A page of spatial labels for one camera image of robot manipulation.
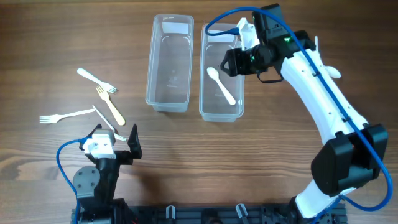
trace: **beige fork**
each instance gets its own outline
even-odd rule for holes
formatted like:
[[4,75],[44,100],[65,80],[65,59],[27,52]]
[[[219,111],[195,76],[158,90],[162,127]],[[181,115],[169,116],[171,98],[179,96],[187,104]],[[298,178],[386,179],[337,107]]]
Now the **beige fork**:
[[111,109],[112,114],[113,114],[114,118],[116,119],[116,121],[118,122],[118,124],[120,126],[125,125],[126,120],[124,120],[124,118],[122,117],[122,115],[120,114],[118,109],[116,109],[116,107],[114,107],[113,103],[109,99],[109,94],[106,91],[104,91],[104,89],[102,89],[101,86],[97,86],[96,89],[97,89],[97,92],[98,92],[99,96],[101,97],[101,99],[103,99],[108,104],[108,107]]

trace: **plastic fork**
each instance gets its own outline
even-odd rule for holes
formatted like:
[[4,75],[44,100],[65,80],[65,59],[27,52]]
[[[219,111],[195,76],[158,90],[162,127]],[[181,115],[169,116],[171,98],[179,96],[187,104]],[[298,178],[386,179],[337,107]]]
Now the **plastic fork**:
[[93,108],[95,111],[97,111],[98,115],[105,121],[105,123],[112,129],[114,137],[120,141],[127,141],[125,137],[122,137],[118,134],[116,134],[115,128],[112,126],[112,124],[105,118],[105,116],[93,105]]
[[111,112],[112,112],[114,118],[116,119],[116,121],[118,122],[118,124],[120,126],[125,125],[126,120],[122,117],[122,115],[120,114],[118,109],[116,109],[116,107],[113,105],[113,103],[109,99],[109,94],[106,91],[104,91],[104,89],[101,86],[97,86],[96,89],[97,89],[97,92],[98,92],[99,96],[101,97],[101,99],[103,99],[108,104],[108,107],[111,109]]
[[94,109],[78,111],[78,112],[69,113],[69,114],[65,114],[65,115],[55,114],[55,115],[50,115],[50,116],[41,116],[40,123],[53,124],[53,123],[57,123],[62,118],[77,116],[77,115],[81,115],[81,114],[87,114],[87,113],[91,113],[91,112],[94,112]]
[[102,88],[103,88],[104,90],[106,90],[106,91],[108,91],[108,92],[110,92],[110,93],[116,93],[116,92],[119,91],[118,89],[116,89],[115,87],[113,87],[111,84],[106,83],[106,82],[102,82],[102,81],[99,80],[97,77],[95,77],[94,75],[92,75],[90,72],[87,72],[86,70],[84,70],[84,69],[82,69],[82,68],[79,68],[79,69],[77,70],[77,74],[79,74],[79,75],[81,75],[81,76],[83,76],[83,77],[85,77],[85,78],[88,78],[89,80],[91,80],[91,81],[93,81],[93,82],[99,84],[100,86],[102,86]]

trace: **gray plastic container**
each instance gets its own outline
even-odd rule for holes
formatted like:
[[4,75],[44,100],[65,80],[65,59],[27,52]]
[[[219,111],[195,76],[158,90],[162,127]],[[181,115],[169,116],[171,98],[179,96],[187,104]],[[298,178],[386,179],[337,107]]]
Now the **gray plastic container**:
[[[205,121],[234,122],[243,115],[243,80],[242,75],[230,77],[221,71],[220,64],[225,52],[229,49],[240,47],[238,36],[225,34],[210,37],[205,34],[205,24],[201,34],[200,57],[200,100],[199,112]],[[236,27],[236,24],[213,24],[209,32],[219,32]],[[206,69],[217,69],[221,83],[236,100],[235,105],[230,105],[217,83],[209,77]]]
[[193,52],[193,17],[156,15],[150,45],[146,102],[156,111],[186,112]]

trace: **plastic spoon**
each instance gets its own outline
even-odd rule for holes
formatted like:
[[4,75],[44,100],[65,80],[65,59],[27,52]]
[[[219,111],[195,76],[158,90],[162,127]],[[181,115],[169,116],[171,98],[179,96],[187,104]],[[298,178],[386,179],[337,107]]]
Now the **plastic spoon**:
[[230,103],[231,105],[235,105],[236,104],[236,100],[229,93],[229,91],[225,88],[225,86],[221,83],[219,75],[218,75],[218,71],[215,68],[213,68],[213,67],[208,67],[207,68],[207,74],[209,74],[210,78],[212,78],[214,81],[217,82],[217,84],[220,87],[221,91],[224,93],[224,96],[225,96],[226,100],[228,100],[228,103]]

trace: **wooden table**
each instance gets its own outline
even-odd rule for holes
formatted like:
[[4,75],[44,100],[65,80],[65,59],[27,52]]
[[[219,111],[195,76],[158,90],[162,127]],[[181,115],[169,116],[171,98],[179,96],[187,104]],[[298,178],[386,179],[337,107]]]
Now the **wooden table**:
[[[39,124],[39,116],[94,104],[116,124],[95,84],[76,74],[79,67],[120,90],[112,100],[127,121],[117,126],[121,135],[128,136],[132,125],[138,125],[143,158],[122,167],[116,189],[116,197],[124,197],[128,204],[285,203],[307,186],[312,179],[310,163],[322,144],[312,117],[287,82],[266,85],[255,75],[247,76],[244,114],[234,123],[207,123],[198,111],[204,23],[235,7],[274,1],[98,2],[102,1],[0,6],[0,223],[69,222],[75,197],[60,175],[55,153],[64,142],[86,136],[104,123],[94,113],[50,125]],[[371,124],[385,125],[390,139],[384,161],[397,179],[398,3],[280,4],[293,30],[319,36],[322,59],[342,73],[336,83],[351,104]],[[145,103],[156,14],[195,19],[186,113],[158,113]],[[236,23],[243,16],[250,13],[224,21]],[[116,149],[127,146],[117,142]],[[61,160],[69,178],[91,165],[77,145],[65,148]],[[381,175],[350,196],[370,206],[380,202],[385,191]],[[398,198],[379,212],[349,205],[348,212],[350,223],[394,223]]]

